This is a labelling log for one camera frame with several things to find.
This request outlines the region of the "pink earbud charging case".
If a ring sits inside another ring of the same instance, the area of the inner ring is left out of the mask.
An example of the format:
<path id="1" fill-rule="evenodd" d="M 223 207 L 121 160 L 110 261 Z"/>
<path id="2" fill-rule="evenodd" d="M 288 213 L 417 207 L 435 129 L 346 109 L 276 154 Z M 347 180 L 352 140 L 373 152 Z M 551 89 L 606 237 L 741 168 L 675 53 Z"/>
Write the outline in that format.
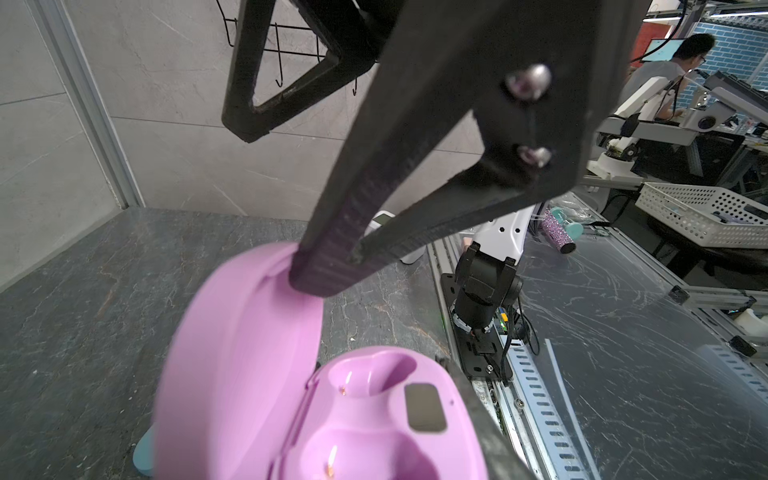
<path id="1" fill-rule="evenodd" d="M 366 347 L 317 365 L 324 306 L 288 279 L 293 243 L 222 264 L 170 344 L 153 412 L 158 479 L 485 479 L 456 383 Z"/>

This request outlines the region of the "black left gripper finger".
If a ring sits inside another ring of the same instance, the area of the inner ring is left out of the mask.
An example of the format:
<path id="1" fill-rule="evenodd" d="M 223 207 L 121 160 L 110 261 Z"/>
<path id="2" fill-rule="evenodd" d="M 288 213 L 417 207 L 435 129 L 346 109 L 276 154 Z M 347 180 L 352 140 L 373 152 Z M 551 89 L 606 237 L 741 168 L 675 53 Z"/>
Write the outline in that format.
<path id="1" fill-rule="evenodd" d="M 460 366 L 447 357 L 436 356 L 435 361 L 450 375 L 468 411 L 483 454 L 488 478 L 534 480 L 534 473 L 514 451 L 509 439 L 502 434 Z"/>

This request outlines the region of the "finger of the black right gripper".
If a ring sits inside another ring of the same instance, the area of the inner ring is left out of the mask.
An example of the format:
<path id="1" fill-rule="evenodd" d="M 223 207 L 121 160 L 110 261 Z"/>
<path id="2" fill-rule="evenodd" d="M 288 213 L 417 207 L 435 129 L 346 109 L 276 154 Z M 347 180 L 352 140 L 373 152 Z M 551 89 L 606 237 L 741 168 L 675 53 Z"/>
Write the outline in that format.
<path id="1" fill-rule="evenodd" d="M 254 102 L 275 3 L 242 1 L 222 123 L 252 143 L 317 104 L 374 65 L 380 50 L 352 1 L 296 1 L 299 14 L 327 47 L 326 56 L 261 104 Z"/>
<path id="2" fill-rule="evenodd" d="M 334 296 L 416 248 L 558 196 L 613 112 L 644 1 L 409 1 L 309 221 L 291 286 Z M 465 117 L 480 159 L 365 237 Z"/>

